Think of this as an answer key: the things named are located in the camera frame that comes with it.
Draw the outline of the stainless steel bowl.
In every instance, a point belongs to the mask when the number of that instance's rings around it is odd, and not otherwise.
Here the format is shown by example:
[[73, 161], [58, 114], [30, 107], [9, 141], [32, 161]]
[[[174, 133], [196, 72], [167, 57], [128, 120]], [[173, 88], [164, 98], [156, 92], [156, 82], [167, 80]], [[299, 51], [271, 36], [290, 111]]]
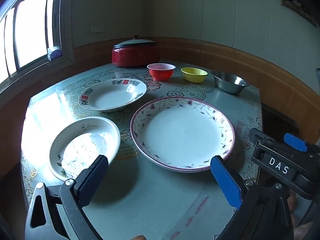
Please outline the stainless steel bowl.
[[249, 83], [239, 76], [222, 71], [211, 71], [215, 85], [222, 91], [238, 95], [245, 88], [249, 87]]

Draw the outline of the small white rose dish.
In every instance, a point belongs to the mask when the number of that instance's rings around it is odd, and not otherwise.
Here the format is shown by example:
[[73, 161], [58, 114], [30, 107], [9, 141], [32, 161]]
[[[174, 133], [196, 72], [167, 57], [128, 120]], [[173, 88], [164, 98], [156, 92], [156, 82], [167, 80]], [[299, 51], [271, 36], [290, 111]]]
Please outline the small white rose dish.
[[49, 151], [50, 170], [65, 181], [76, 178], [89, 168], [99, 155], [111, 164], [120, 149], [117, 125], [104, 117], [82, 118], [64, 128], [54, 139]]

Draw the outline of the large purple floral plate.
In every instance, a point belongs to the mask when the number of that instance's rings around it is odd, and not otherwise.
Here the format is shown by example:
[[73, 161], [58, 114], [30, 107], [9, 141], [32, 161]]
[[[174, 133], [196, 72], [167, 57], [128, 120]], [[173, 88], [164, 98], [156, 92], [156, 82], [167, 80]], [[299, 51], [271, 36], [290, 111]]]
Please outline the large purple floral plate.
[[180, 173], [209, 170], [212, 157], [228, 158], [235, 145], [233, 125], [220, 110], [180, 96], [144, 104], [134, 113], [130, 132], [144, 157]]

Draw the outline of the yellow bowl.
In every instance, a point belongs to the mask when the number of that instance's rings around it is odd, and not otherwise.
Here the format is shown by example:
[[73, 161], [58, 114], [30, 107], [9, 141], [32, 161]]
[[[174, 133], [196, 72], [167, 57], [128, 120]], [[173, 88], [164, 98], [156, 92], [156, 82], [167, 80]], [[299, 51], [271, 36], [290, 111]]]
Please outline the yellow bowl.
[[208, 73], [205, 70], [194, 67], [181, 68], [183, 78], [191, 83], [202, 83]]

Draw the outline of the red plastic bowl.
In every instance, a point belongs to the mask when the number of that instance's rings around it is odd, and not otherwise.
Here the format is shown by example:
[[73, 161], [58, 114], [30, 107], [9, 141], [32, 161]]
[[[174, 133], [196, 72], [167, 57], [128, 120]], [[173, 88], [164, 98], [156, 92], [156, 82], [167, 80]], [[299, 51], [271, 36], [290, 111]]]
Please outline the red plastic bowl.
[[147, 68], [155, 81], [168, 81], [172, 77], [176, 66], [168, 63], [153, 63], [147, 65]]

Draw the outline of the white plate red characters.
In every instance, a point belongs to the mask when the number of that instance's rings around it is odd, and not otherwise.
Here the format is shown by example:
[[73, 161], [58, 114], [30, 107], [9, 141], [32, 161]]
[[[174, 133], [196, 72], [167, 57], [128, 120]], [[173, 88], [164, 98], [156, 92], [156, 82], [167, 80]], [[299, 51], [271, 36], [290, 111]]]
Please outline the white plate red characters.
[[139, 100], [146, 90], [146, 84], [137, 79], [109, 79], [86, 88], [78, 104], [91, 111], [114, 112]]

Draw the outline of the red pot with lid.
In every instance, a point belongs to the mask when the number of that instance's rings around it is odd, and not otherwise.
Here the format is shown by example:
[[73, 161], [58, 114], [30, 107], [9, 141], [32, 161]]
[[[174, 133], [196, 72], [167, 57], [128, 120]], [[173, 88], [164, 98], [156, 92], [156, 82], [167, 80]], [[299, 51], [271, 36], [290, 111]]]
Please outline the red pot with lid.
[[133, 39], [115, 44], [111, 60], [117, 67], [147, 66], [160, 61], [157, 42], [141, 39], [134, 35]]

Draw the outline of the blue object on windowsill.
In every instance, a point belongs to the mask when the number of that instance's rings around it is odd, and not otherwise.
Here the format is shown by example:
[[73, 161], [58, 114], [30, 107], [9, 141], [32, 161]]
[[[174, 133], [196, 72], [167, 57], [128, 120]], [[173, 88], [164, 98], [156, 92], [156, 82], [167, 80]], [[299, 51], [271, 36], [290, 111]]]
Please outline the blue object on windowsill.
[[61, 56], [62, 56], [62, 50], [60, 49], [59, 46], [53, 46], [53, 47], [47, 48], [47, 59], [49, 61], [54, 61]]

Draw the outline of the white wall socket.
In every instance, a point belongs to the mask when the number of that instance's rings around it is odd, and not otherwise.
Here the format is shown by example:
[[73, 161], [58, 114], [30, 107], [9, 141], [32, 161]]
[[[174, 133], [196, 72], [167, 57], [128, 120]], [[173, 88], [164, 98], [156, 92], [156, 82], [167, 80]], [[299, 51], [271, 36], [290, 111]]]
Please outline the white wall socket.
[[102, 25], [99, 26], [91, 26], [90, 28], [90, 33], [94, 34], [94, 33], [102, 33], [104, 30]]

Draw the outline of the window with frame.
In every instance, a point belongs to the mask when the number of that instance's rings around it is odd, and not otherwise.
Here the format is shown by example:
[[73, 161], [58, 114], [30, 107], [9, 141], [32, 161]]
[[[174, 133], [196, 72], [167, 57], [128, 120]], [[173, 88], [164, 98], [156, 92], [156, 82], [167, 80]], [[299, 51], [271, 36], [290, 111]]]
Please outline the window with frame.
[[[74, 63], [72, 0], [1, 0], [1, 91]], [[62, 56], [47, 59], [47, 48]]]

